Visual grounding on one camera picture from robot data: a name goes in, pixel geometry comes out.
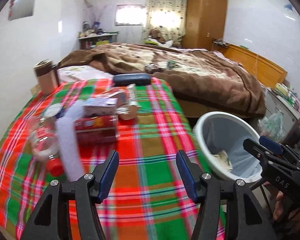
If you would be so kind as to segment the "person's right hand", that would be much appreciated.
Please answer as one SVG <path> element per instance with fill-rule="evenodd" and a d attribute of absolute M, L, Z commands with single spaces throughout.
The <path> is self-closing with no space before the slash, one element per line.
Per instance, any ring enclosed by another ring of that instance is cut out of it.
<path fill-rule="evenodd" d="M 273 212 L 273 220 L 281 220 L 284 215 L 287 214 L 288 208 L 284 206 L 285 201 L 284 194 L 279 191 L 276 196 L 276 203 L 275 203 L 275 209 Z M 298 206 L 297 209 L 294 209 L 293 211 L 290 211 L 288 219 L 300 223 L 300 206 Z"/>

